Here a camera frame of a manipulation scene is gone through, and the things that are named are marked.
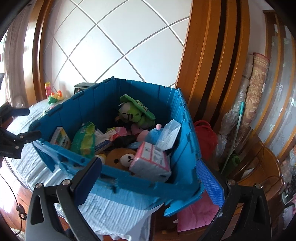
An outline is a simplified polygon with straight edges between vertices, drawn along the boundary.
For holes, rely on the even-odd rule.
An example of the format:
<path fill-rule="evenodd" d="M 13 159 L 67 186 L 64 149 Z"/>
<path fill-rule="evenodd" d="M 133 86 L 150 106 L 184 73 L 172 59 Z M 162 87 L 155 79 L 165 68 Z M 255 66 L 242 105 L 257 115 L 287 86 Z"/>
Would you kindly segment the foot cream medicine box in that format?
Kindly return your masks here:
<path fill-rule="evenodd" d="M 111 146 L 112 142 L 119 137 L 119 134 L 115 130 L 110 130 L 107 133 L 100 134 L 99 131 L 95 131 L 95 154 L 98 155 L 105 149 Z"/>

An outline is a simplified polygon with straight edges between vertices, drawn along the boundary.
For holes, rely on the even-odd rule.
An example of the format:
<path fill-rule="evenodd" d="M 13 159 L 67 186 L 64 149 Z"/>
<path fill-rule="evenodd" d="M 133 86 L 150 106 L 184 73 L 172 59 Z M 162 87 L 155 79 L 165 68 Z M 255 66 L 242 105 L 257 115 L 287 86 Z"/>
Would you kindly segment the pink yellow candy tube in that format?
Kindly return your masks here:
<path fill-rule="evenodd" d="M 46 98 L 48 98 L 52 93 L 51 82 L 49 81 L 45 83 L 45 92 L 46 92 Z"/>

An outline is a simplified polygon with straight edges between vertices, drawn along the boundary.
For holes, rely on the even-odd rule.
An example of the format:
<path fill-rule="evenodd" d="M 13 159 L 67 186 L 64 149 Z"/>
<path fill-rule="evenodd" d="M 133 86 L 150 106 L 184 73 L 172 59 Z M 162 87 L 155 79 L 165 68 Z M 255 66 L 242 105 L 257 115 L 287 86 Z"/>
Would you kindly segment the green yellow duck plush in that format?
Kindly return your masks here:
<path fill-rule="evenodd" d="M 61 90 L 58 90 L 56 93 L 52 92 L 49 96 L 48 96 L 48 104 L 54 104 L 58 101 L 62 101 L 64 99 L 64 96 L 62 94 Z"/>

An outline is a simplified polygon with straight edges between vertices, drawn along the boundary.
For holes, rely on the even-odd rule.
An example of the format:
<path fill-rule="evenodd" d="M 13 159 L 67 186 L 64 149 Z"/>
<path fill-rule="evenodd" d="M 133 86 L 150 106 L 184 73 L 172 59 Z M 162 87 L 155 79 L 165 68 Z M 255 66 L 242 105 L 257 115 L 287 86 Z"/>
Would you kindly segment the light blue tablecloth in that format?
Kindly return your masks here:
<path fill-rule="evenodd" d="M 72 177 L 59 167 L 50 171 L 31 143 L 24 146 L 21 159 L 7 158 L 7 162 L 30 191 L 39 182 L 53 186 Z M 88 195 L 79 210 L 99 237 L 108 235 L 113 240 L 149 240 L 152 211 L 135 209 L 94 193 Z"/>

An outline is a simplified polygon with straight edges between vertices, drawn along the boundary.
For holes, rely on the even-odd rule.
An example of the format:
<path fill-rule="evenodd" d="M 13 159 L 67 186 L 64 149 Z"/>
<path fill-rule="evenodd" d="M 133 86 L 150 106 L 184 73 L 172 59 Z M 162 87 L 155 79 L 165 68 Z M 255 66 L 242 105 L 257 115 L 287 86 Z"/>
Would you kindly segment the pink seat cushion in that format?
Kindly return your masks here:
<path fill-rule="evenodd" d="M 219 206 L 213 204 L 204 191 L 198 201 L 177 213 L 177 231 L 184 232 L 209 225 L 218 210 Z"/>

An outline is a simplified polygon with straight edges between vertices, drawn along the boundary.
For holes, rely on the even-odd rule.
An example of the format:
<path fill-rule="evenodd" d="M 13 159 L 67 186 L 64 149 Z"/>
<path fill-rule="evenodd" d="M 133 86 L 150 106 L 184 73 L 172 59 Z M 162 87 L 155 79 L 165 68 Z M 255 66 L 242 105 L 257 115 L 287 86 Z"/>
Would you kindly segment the green tissue pack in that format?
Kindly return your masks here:
<path fill-rule="evenodd" d="M 70 151 L 92 159 L 95 155 L 95 124 L 87 122 L 74 135 Z"/>

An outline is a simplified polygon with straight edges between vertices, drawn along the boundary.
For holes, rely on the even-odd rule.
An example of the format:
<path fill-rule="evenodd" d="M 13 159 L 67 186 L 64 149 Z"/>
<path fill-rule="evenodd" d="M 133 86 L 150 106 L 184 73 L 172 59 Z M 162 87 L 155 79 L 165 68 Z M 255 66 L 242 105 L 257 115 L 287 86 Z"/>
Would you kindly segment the wooden chair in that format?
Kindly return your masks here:
<path fill-rule="evenodd" d="M 266 196 L 271 225 L 275 229 L 278 225 L 279 216 L 283 212 L 281 191 L 284 187 L 280 161 L 274 153 L 254 136 L 234 151 L 240 158 L 240 163 L 231 168 L 227 166 L 223 176 L 238 182 L 242 186 L 252 186 L 260 183 Z"/>

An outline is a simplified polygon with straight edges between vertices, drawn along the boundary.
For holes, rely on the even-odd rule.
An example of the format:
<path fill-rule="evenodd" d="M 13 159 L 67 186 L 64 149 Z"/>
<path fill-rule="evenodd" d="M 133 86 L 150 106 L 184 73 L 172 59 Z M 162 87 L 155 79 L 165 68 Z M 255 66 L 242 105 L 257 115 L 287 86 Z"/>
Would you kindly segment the brown bear plush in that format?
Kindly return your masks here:
<path fill-rule="evenodd" d="M 118 148 L 110 151 L 104 164 L 113 168 L 128 171 L 136 155 L 136 151 L 128 148 Z"/>

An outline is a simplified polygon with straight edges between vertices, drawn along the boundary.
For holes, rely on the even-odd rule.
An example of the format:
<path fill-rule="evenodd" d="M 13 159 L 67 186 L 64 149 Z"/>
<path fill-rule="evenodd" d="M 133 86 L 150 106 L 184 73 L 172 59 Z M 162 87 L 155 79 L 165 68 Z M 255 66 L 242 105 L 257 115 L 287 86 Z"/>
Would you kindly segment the black gift bag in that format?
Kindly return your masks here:
<path fill-rule="evenodd" d="M 90 87 L 92 87 L 93 85 L 95 85 L 95 83 L 89 83 L 89 82 L 81 82 L 79 84 L 74 85 L 73 89 L 74 89 L 74 94 L 77 94 L 78 92 L 81 92 L 83 90 L 86 90 Z"/>

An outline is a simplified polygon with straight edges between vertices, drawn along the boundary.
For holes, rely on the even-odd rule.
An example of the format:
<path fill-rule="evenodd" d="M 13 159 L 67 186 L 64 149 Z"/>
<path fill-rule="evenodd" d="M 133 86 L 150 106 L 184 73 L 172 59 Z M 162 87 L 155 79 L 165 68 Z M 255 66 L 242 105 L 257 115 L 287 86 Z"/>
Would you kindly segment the blue folding storage crate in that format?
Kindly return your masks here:
<path fill-rule="evenodd" d="M 51 144 L 56 128 L 62 127 L 69 138 L 74 138 L 87 122 L 92 122 L 102 132 L 121 125 L 131 133 L 132 124 L 120 120 L 118 114 L 120 97 L 124 94 L 141 101 L 154 114 L 156 123 L 166 125 L 171 120 L 180 123 L 177 139 L 169 151 L 171 176 L 166 182 L 151 182 L 128 171 L 103 166 L 92 193 L 137 209 L 165 204 L 165 216 L 174 215 L 198 201 L 204 191 L 195 168 L 196 161 L 201 159 L 200 146 L 179 89 L 109 78 L 75 94 L 33 121 L 29 129 L 41 132 L 41 138 L 34 141 L 33 146 L 51 171 L 58 167 L 64 173 L 76 174 L 90 159 Z"/>

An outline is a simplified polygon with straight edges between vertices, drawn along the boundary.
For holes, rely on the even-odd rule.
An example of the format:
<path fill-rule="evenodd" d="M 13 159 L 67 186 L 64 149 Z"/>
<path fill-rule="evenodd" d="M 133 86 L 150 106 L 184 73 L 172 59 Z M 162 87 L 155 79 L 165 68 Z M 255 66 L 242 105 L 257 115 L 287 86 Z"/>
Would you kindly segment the pink tissue pack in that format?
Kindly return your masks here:
<path fill-rule="evenodd" d="M 148 142 L 140 144 L 129 171 L 152 182 L 166 182 L 171 176 L 166 153 Z"/>

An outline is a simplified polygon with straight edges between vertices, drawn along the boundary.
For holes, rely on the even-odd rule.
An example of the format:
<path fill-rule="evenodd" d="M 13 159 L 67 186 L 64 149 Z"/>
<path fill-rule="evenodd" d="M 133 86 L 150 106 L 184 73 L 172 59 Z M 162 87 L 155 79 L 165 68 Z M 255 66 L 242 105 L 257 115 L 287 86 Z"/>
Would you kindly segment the red plastic basket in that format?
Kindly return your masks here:
<path fill-rule="evenodd" d="M 210 123 L 205 120 L 194 122 L 194 129 L 198 138 L 201 154 L 204 160 L 209 161 L 217 146 L 217 135 Z"/>

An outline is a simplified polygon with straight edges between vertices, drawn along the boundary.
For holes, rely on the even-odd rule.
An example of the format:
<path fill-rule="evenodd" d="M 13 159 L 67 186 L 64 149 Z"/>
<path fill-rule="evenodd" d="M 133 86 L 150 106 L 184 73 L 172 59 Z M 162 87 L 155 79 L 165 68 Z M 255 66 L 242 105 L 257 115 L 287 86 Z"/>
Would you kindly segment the blue round plush toy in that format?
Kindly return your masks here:
<path fill-rule="evenodd" d="M 163 131 L 162 125 L 157 124 L 155 128 L 148 130 L 143 130 L 137 136 L 138 142 L 148 142 L 150 144 L 156 145 L 161 133 Z"/>

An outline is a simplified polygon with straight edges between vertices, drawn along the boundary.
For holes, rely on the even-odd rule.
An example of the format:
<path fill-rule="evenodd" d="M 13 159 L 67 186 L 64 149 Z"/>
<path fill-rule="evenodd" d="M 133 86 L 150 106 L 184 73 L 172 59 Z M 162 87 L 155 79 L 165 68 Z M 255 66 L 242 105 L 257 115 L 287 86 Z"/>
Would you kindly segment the green frog hat plush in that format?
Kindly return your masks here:
<path fill-rule="evenodd" d="M 135 123 L 140 128 L 151 128 L 155 124 L 156 117 L 141 101 L 124 94 L 120 97 L 119 117 Z"/>

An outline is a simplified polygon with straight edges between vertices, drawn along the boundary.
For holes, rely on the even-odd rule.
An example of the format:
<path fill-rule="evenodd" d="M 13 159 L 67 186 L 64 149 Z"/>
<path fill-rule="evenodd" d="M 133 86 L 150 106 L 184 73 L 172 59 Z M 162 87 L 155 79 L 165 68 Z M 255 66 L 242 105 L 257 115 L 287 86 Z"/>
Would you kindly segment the clear plastic container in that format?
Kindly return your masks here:
<path fill-rule="evenodd" d="M 176 120 L 171 120 L 163 128 L 156 146 L 162 151 L 171 149 L 177 139 L 178 133 L 181 129 L 181 124 Z"/>

